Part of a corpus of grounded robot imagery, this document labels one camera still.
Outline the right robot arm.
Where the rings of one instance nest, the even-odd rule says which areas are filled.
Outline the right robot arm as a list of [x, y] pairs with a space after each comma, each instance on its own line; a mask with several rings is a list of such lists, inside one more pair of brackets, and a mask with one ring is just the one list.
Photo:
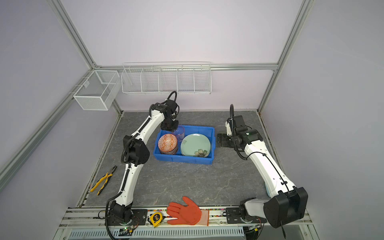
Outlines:
[[246, 125], [243, 116], [235, 115], [230, 106], [226, 121], [226, 134], [221, 134], [222, 145], [233, 149], [244, 161], [251, 161], [259, 171], [266, 186], [269, 200], [249, 198], [239, 205], [238, 218], [249, 223], [265, 219], [273, 228], [279, 228], [302, 219], [308, 202], [308, 193], [298, 188], [278, 166], [262, 135]]

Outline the yellow tape measure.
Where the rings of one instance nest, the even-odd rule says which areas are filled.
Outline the yellow tape measure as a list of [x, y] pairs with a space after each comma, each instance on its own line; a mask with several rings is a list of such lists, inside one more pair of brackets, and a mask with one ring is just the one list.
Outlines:
[[158, 227], [162, 221], [163, 221], [163, 214], [159, 211], [154, 212], [149, 216], [149, 222], [154, 228]]

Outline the yellow handled pliers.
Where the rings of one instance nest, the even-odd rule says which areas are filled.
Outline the yellow handled pliers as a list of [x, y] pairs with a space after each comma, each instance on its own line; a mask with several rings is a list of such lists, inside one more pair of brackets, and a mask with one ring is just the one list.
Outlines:
[[103, 184], [97, 193], [97, 196], [99, 196], [103, 192], [104, 188], [108, 185], [111, 177], [114, 175], [114, 172], [117, 170], [117, 168], [118, 166], [113, 166], [109, 171], [107, 171], [106, 174], [101, 177], [90, 189], [90, 192], [93, 193], [100, 184]]

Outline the mint green flower plate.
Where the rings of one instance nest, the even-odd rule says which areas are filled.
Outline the mint green flower plate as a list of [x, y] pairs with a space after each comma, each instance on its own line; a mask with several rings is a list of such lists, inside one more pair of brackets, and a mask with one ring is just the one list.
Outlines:
[[183, 156], [205, 158], [210, 152], [211, 142], [202, 134], [190, 134], [181, 143], [181, 153]]

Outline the white vented rail cover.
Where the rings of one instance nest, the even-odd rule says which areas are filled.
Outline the white vented rail cover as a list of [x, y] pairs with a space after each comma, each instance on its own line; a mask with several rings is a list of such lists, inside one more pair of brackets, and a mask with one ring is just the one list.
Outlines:
[[[125, 229], [111, 231], [114, 238], [122, 239], [181, 239], [181, 238], [216, 238], [216, 237], [244, 237], [242, 227], [182, 227], [182, 228], [137, 228], [133, 232]], [[72, 230], [68, 240], [109, 240], [105, 229], [77, 229]]]

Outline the purple striped bowl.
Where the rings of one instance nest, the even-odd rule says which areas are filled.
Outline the purple striped bowl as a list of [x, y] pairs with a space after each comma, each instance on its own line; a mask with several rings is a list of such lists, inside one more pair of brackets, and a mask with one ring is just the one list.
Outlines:
[[169, 152], [164, 152], [160, 150], [160, 153], [163, 155], [175, 155], [178, 152], [178, 148], [173, 149], [172, 151]]

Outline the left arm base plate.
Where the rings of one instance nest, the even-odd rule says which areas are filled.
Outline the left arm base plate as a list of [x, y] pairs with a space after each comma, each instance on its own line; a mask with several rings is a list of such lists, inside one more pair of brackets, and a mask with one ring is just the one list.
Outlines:
[[147, 218], [147, 209], [133, 209], [124, 213], [109, 211], [106, 220], [109, 226], [143, 226], [146, 224]]

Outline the pink transparent cup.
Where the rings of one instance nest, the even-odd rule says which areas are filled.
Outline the pink transparent cup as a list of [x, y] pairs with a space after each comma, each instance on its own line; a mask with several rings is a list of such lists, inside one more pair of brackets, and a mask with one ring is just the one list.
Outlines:
[[178, 142], [182, 142], [185, 138], [185, 128], [179, 125], [178, 128], [173, 132], [173, 134], [176, 136]]

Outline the red rubber glove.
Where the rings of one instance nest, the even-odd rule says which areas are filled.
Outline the red rubber glove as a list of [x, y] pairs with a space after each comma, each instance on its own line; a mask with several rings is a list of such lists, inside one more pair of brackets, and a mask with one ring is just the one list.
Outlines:
[[190, 198], [184, 196], [182, 200], [186, 205], [170, 202], [167, 206], [167, 214], [171, 217], [167, 220], [169, 225], [208, 226], [209, 210], [201, 210]]

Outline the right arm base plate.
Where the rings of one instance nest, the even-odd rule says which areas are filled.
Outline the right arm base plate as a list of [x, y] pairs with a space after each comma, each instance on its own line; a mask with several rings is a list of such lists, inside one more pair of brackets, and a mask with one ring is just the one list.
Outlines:
[[243, 216], [239, 208], [226, 208], [223, 216], [228, 224], [265, 224], [268, 222], [261, 217]]

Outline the aluminium frame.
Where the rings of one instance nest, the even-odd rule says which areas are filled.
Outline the aluminium frame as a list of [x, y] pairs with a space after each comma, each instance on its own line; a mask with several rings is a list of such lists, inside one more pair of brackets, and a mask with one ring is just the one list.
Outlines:
[[[212, 72], [209, 94], [180, 94], [182, 124], [225, 129], [230, 104], [257, 127], [257, 109], [286, 46], [302, 1], [61, 1], [86, 48], [47, 1], [1, 1], [1, 166], [4, 167], [91, 68], [138, 63], [230, 65]], [[65, 212], [76, 207], [95, 172], [118, 166], [87, 207], [104, 206], [124, 175], [123, 137], [145, 120], [165, 94], [116, 101], [124, 119], [103, 150], [116, 109], [70, 106], [1, 191], [1, 239], [50, 240]], [[102, 162], [99, 170], [96, 166]]]

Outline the white mesh basket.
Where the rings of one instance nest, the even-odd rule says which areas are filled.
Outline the white mesh basket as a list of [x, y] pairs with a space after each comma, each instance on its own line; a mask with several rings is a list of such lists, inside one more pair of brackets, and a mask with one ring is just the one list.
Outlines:
[[94, 70], [74, 93], [74, 98], [83, 110], [107, 111], [120, 88], [118, 71]]

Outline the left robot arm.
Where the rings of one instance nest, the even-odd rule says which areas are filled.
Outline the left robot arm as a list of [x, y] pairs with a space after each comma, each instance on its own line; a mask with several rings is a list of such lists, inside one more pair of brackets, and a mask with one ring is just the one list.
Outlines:
[[131, 135], [123, 139], [121, 163], [125, 165], [124, 177], [116, 196], [107, 200], [106, 224], [128, 225], [134, 214], [132, 204], [139, 174], [150, 157], [147, 143], [158, 126], [173, 132], [178, 128], [176, 120], [180, 107], [177, 104], [177, 91], [173, 91], [161, 103], [152, 104], [146, 120]]

